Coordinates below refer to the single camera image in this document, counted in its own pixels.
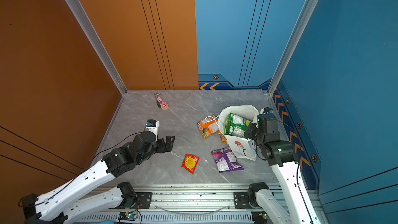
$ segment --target green snack bag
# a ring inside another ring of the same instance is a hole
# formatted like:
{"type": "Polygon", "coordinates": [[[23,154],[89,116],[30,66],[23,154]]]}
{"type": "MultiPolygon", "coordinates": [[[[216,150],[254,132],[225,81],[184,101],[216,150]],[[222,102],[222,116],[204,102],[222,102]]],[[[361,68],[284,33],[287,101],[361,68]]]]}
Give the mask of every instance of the green snack bag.
{"type": "Polygon", "coordinates": [[[236,114],[230,113],[225,119],[224,133],[227,135],[244,138],[243,134],[250,123],[251,121],[248,121],[247,119],[236,114]]]}

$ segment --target snack packet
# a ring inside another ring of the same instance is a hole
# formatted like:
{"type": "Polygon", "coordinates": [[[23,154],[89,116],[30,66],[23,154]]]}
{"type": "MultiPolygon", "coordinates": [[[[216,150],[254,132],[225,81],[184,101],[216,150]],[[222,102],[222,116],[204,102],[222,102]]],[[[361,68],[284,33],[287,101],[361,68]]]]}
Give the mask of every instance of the snack packet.
{"type": "Polygon", "coordinates": [[[250,123],[251,121],[248,121],[247,119],[236,114],[230,113],[225,119],[224,133],[227,135],[244,138],[243,134],[250,123]]]}
{"type": "Polygon", "coordinates": [[[224,149],[214,150],[211,152],[211,155],[220,173],[244,170],[243,167],[236,162],[236,157],[229,146],[224,149]]]}
{"type": "Polygon", "coordinates": [[[184,161],[182,162],[181,167],[185,168],[187,171],[193,174],[195,172],[198,161],[199,158],[197,156],[191,154],[185,154],[185,158],[184,161]]]}
{"type": "Polygon", "coordinates": [[[221,142],[222,142],[222,143],[228,143],[228,142],[226,141],[226,138],[225,138],[223,135],[221,135],[221,142]]]}
{"type": "Polygon", "coordinates": [[[218,133],[221,134],[220,129],[215,120],[215,115],[211,116],[212,118],[205,118],[198,122],[198,128],[202,133],[204,138],[209,137],[211,134],[218,133]]]}

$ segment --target gray marble floor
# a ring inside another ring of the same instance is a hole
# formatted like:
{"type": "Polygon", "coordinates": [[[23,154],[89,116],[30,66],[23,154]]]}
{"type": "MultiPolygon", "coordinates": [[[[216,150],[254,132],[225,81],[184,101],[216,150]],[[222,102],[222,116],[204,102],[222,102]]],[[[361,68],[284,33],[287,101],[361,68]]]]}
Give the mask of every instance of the gray marble floor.
{"type": "Polygon", "coordinates": [[[115,186],[122,181],[132,185],[277,182],[271,167],[259,158],[256,161],[238,159],[243,171],[219,173],[217,170],[210,152],[227,144],[221,142],[219,134],[204,139],[197,122],[211,114],[218,115],[226,107],[239,105],[253,105],[259,111],[269,107],[261,90],[129,91],[100,150],[142,131],[147,119],[160,121],[159,138],[176,136],[176,140],[172,152],[154,154],[106,185],[115,186]],[[169,104],[168,110],[157,107],[155,92],[161,93],[169,104]],[[181,167],[186,153],[200,158],[194,175],[181,167]]]}

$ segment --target yellow circle on packet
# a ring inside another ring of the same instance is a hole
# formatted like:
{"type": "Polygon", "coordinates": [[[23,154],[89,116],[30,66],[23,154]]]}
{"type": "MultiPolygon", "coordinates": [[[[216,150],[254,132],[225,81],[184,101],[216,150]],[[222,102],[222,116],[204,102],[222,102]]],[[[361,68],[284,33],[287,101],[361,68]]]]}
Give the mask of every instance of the yellow circle on packet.
{"type": "Polygon", "coordinates": [[[196,165],[196,162],[195,162],[195,160],[192,157],[187,157],[185,159],[185,166],[188,169],[193,169],[195,167],[195,165],[196,165]]]}

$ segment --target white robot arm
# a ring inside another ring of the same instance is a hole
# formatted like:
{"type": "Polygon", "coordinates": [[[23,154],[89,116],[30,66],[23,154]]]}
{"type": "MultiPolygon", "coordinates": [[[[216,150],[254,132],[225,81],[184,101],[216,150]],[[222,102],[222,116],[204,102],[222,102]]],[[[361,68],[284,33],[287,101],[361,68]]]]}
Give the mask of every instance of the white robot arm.
{"type": "Polygon", "coordinates": [[[262,112],[257,116],[257,126],[251,123],[244,136],[260,147],[281,185],[290,214],[275,200],[265,183],[252,184],[248,189],[251,205],[262,207],[274,224],[321,224],[304,186],[291,143],[280,139],[273,110],[267,107],[262,112]]]}
{"type": "MultiPolygon", "coordinates": [[[[255,140],[276,174],[289,213],[276,201],[265,183],[248,189],[249,202],[261,207],[275,224],[320,224],[304,186],[290,142],[280,140],[277,121],[271,109],[258,115],[258,126],[248,126],[245,137],[255,140]]],[[[128,182],[106,193],[81,199],[96,187],[134,169],[154,153],[170,152],[175,137],[157,138],[159,121],[148,120],[145,130],[122,147],[113,149],[94,166],[64,185],[40,196],[31,194],[22,200],[25,224],[72,224],[93,212],[108,208],[137,206],[137,194],[128,182]]]]}
{"type": "Polygon", "coordinates": [[[166,141],[157,137],[159,121],[148,120],[145,130],[134,137],[132,142],[113,149],[94,166],[65,183],[40,196],[30,194],[22,199],[26,224],[69,224],[92,212],[117,207],[131,202],[137,195],[130,183],[122,182],[106,194],[81,199],[98,186],[134,169],[154,153],[170,152],[174,136],[166,141]]]}

